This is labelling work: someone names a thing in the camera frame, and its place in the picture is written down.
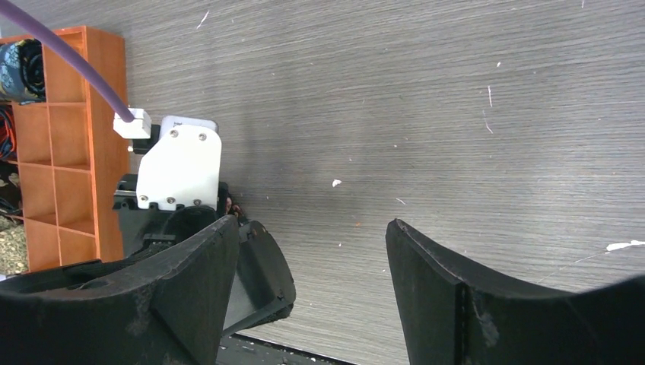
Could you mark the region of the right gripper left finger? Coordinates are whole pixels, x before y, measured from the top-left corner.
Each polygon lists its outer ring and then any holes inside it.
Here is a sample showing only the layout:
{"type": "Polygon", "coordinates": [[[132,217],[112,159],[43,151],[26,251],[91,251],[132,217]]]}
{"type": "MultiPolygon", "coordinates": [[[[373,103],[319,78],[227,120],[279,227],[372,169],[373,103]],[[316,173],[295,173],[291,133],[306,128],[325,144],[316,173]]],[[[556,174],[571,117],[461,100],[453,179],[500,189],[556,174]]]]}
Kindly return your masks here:
{"type": "Polygon", "coordinates": [[[3,364],[213,364],[239,253],[226,216],[100,278],[72,267],[1,283],[3,364]]]}

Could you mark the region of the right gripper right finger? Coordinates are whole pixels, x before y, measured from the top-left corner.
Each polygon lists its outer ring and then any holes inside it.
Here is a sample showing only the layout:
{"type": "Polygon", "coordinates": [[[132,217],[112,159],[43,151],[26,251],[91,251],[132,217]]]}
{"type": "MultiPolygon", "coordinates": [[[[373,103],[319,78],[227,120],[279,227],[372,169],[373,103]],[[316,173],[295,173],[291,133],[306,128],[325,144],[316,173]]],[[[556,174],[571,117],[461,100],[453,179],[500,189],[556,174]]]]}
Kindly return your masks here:
{"type": "Polygon", "coordinates": [[[644,279],[572,293],[510,277],[404,221],[386,249],[412,364],[642,364],[644,279]]]}

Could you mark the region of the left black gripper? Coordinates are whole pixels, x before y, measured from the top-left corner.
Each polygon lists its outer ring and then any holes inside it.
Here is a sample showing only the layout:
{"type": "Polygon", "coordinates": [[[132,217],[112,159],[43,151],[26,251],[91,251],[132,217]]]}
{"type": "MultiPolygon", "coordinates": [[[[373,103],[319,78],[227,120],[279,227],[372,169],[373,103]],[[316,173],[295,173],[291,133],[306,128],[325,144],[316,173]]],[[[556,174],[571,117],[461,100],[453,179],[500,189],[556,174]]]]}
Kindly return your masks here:
{"type": "MultiPolygon", "coordinates": [[[[228,184],[221,182],[213,208],[199,203],[164,211],[154,203],[141,209],[135,194],[137,180],[136,174],[123,175],[113,198],[126,257],[147,248],[153,236],[173,236],[179,243],[223,217],[231,206],[228,184]]],[[[222,335],[286,319],[296,296],[291,270],[273,236],[258,221],[242,226],[222,335]]]]}

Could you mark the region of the black pink floral tie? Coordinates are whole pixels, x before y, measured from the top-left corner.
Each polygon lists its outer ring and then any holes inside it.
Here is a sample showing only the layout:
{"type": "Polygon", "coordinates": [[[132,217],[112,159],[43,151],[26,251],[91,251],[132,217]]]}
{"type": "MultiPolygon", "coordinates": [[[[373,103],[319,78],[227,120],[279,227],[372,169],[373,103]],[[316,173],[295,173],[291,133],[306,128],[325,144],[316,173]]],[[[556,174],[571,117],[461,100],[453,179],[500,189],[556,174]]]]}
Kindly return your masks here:
{"type": "Polygon", "coordinates": [[[233,215],[237,219],[240,226],[243,226],[248,221],[243,209],[231,197],[228,197],[226,200],[225,213],[233,215]]]}

